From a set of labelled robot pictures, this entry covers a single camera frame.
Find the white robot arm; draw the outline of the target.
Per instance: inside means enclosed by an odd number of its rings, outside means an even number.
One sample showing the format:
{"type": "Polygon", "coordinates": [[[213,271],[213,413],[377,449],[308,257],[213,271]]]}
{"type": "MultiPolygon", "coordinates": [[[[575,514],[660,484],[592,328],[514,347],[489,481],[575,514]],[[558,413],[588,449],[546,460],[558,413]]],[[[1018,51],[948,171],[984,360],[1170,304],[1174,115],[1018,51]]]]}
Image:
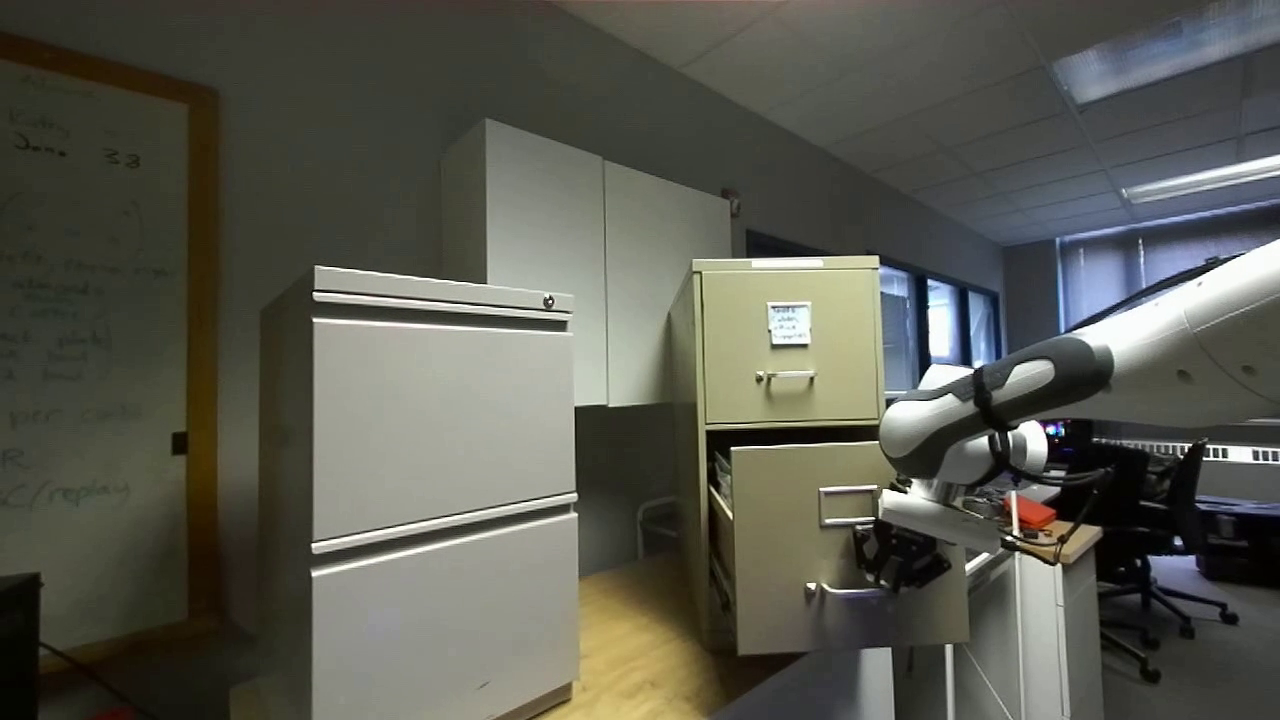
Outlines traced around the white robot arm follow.
{"type": "Polygon", "coordinates": [[[944,545],[995,551],[1018,535],[963,506],[995,476],[1048,462],[1048,421],[1216,428],[1280,413],[1280,243],[1219,259],[1093,324],[897,394],[881,452],[869,577],[920,586],[944,545]]]}

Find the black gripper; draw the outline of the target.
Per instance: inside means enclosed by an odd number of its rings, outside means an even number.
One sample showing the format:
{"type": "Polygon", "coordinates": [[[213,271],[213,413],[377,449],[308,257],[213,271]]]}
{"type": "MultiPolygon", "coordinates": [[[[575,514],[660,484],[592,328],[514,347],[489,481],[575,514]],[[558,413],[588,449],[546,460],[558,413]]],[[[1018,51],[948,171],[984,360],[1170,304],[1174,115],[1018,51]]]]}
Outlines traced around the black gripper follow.
{"type": "Polygon", "coordinates": [[[857,563],[859,581],[881,592],[924,586],[953,568],[933,535],[883,519],[857,531],[857,563]]]}

